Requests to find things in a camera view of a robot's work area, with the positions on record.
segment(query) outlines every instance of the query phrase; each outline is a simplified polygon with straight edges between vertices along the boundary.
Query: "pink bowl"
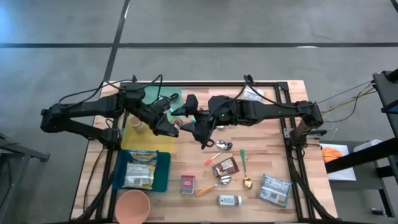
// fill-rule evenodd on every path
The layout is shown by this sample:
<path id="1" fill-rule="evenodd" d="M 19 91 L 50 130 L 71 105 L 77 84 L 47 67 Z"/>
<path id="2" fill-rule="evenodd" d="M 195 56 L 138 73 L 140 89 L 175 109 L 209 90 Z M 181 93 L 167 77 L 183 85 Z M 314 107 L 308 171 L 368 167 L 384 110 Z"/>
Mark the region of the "pink bowl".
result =
<path id="1" fill-rule="evenodd" d="M 149 215 L 148 196 L 140 190 L 124 193 L 116 203 L 115 216 L 120 224 L 141 224 Z"/>

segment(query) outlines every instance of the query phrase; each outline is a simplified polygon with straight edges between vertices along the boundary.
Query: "concrete floor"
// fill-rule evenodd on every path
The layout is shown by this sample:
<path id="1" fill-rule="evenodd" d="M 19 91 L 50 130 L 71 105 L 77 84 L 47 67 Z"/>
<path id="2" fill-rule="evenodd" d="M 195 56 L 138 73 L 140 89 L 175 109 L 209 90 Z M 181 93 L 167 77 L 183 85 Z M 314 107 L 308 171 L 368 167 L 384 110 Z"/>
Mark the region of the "concrete floor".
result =
<path id="1" fill-rule="evenodd" d="M 123 3 L 2 0 L 0 43 L 112 43 Z M 132 0 L 121 42 L 398 42 L 397 21 L 389 0 Z M 98 86 L 110 51 L 0 49 L 0 133 L 51 153 L 46 164 L 31 162 L 13 223 L 68 219 L 87 140 L 42 132 L 40 110 Z M 151 80 L 159 73 L 166 80 L 241 80 L 250 73 L 257 80 L 304 80 L 309 98 L 319 101 L 397 68 L 397 58 L 398 48 L 119 49 L 111 80 L 132 74 Z M 320 106 L 335 106 L 358 91 Z M 326 118 L 344 118 L 352 106 Z M 333 133 L 336 140 L 391 138 L 380 107 L 377 95 L 362 98 L 350 119 L 324 125 L 330 129 L 324 139 Z M 381 204 L 374 192 L 333 194 L 345 220 L 364 221 L 355 218 Z"/>

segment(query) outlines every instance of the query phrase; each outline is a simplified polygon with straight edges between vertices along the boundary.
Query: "metal stand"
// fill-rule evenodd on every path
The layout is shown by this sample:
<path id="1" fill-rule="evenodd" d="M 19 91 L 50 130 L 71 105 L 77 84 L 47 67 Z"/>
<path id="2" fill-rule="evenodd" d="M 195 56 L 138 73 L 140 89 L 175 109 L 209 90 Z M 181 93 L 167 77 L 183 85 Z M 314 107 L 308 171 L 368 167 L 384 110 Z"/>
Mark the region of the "metal stand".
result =
<path id="1" fill-rule="evenodd" d="M 0 134 L 0 149 L 4 150 L 1 154 L 0 160 L 2 163 L 9 162 L 9 159 L 19 160 L 17 169 L 10 173 L 13 178 L 11 179 L 11 183 L 9 183 L 9 190 L 7 190 L 7 194 L 4 198 L 4 203 L 0 208 L 0 223 L 5 223 L 5 221 L 7 220 L 7 216 L 10 214 L 12 203 L 14 202 L 15 197 L 18 194 L 19 188 L 21 187 L 21 182 L 23 180 L 30 159 L 34 157 L 40 159 L 41 162 L 47 162 L 50 155 L 43 154 L 24 146 L 20 146 L 17 142 L 13 141 L 3 134 Z"/>

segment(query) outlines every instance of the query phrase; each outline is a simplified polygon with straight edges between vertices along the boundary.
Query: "wooden table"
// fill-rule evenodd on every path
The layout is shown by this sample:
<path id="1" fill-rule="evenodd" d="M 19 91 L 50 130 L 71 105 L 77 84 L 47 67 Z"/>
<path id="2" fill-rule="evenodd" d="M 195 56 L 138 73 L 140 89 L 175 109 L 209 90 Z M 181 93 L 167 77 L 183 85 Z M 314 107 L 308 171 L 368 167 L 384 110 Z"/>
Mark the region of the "wooden table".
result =
<path id="1" fill-rule="evenodd" d="M 292 101 L 307 100 L 304 82 L 286 81 L 289 84 Z M 275 99 L 275 90 L 269 87 L 263 89 L 266 96 Z M 207 108 L 207 101 L 213 95 L 235 96 L 241 87 L 183 87 L 183 99 L 187 94 L 197 96 L 200 107 Z M 101 97 L 116 93 L 117 90 L 107 86 L 103 88 Z M 104 118 L 95 117 L 94 126 L 105 128 Z M 200 144 L 195 142 L 193 136 L 185 131 L 180 132 L 180 137 L 174 141 L 174 152 L 169 177 L 168 190 L 165 193 L 148 192 L 151 211 L 148 222 L 294 222 L 297 216 L 294 207 L 293 193 L 290 193 L 287 208 L 280 208 L 263 200 L 257 199 L 257 193 L 261 187 L 262 175 L 268 174 L 280 180 L 290 180 L 284 142 L 279 119 L 265 120 L 255 126 L 228 126 L 224 131 L 214 131 L 214 140 L 222 139 L 233 142 L 232 150 L 222 154 L 211 165 L 233 156 L 238 163 L 241 172 L 233 174 L 229 185 L 219 186 L 212 192 L 200 198 L 194 195 L 180 194 L 181 175 L 195 175 L 196 189 L 203 189 L 214 184 L 211 166 L 205 166 L 204 161 L 218 152 L 216 147 L 200 149 Z M 253 188 L 245 190 L 243 187 L 243 165 L 239 150 L 246 151 L 248 176 L 253 180 Z M 76 199 L 71 218 L 78 217 L 82 212 L 83 196 L 93 168 L 94 161 L 102 150 L 98 141 L 91 141 L 88 145 L 80 183 L 76 193 Z M 306 148 L 304 157 L 305 167 L 311 191 L 315 194 L 326 210 L 337 217 L 335 203 L 331 193 L 328 177 L 323 163 L 321 151 L 317 146 Z M 106 153 L 103 153 L 88 191 L 89 204 L 98 193 L 103 176 L 103 168 Z M 242 207 L 219 207 L 216 204 L 217 195 L 240 195 L 243 198 Z M 110 190 L 104 201 L 103 216 L 108 211 Z M 305 197 L 300 189 L 300 198 L 304 217 L 307 216 Z"/>

